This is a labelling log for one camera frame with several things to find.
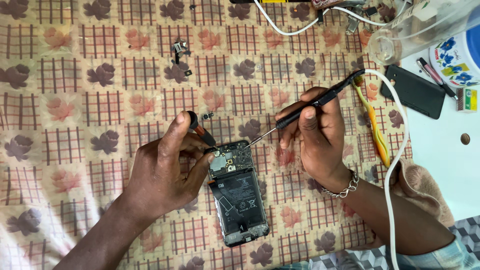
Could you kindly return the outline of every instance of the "checkered tablecloth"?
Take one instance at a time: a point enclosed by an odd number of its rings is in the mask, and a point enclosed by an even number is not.
[[[394,17],[392,2],[382,5],[370,19]],[[284,31],[317,16],[309,3],[263,6]],[[213,110],[201,125],[218,144],[252,140],[310,87],[331,86],[357,68],[384,71],[366,52],[363,23],[347,36],[345,13],[329,11],[324,20],[286,37],[254,4],[223,0],[1,1],[1,268],[53,268],[127,187],[136,149],[162,137],[181,110]],[[176,65],[170,49],[178,37],[191,55]],[[379,86],[367,75],[362,91],[394,156],[403,120]],[[386,168],[362,103],[351,87],[339,97],[344,162],[383,186]],[[267,237],[225,247],[204,184],[194,201],[135,239],[119,268],[263,269],[373,241],[362,219],[303,171],[298,140],[283,151],[279,136],[252,147]],[[409,145],[403,157],[411,158]],[[180,163],[183,173],[193,165]]]

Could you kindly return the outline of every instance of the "plastic bottle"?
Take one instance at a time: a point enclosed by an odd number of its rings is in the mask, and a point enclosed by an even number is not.
[[[372,34],[368,53],[380,65],[480,25],[480,0],[420,0]]]

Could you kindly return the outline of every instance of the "disassembled phone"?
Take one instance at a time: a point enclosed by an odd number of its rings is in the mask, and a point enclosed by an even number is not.
[[[215,198],[223,241],[234,247],[270,232],[249,143],[245,140],[209,148],[214,153],[208,185]]]

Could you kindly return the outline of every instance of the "floral container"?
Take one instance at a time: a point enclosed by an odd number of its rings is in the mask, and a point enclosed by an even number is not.
[[[480,26],[430,47],[430,62],[451,87],[480,84]]]

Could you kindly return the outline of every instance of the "silver bracelet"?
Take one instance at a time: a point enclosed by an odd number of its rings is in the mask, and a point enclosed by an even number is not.
[[[345,198],[349,191],[357,190],[357,187],[359,186],[359,176],[355,171],[350,170],[350,172],[352,173],[352,180],[350,181],[350,184],[349,184],[348,188],[344,189],[340,193],[333,193],[333,192],[328,191],[328,189],[322,187],[323,192],[327,193],[328,195],[330,195],[334,198],[338,198],[338,197]]]

